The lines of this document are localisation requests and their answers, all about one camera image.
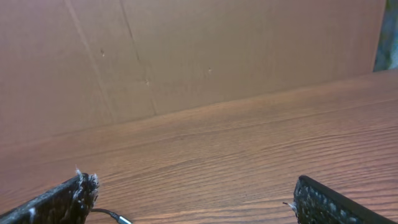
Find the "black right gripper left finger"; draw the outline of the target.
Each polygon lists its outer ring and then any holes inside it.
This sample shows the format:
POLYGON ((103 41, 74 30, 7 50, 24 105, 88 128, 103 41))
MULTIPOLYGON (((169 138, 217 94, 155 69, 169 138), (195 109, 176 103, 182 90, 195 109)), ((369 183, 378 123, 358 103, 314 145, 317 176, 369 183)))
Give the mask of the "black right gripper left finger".
POLYGON ((96 174, 76 176, 1 215, 1 224, 84 223, 98 197, 96 174))

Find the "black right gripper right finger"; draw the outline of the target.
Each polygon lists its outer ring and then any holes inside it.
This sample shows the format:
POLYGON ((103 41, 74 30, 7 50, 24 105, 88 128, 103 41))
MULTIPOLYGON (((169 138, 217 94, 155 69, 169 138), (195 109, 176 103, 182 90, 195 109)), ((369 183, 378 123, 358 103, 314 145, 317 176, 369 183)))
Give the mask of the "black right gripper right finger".
POLYGON ((287 205, 298 224, 397 224, 306 175, 298 178, 287 205))

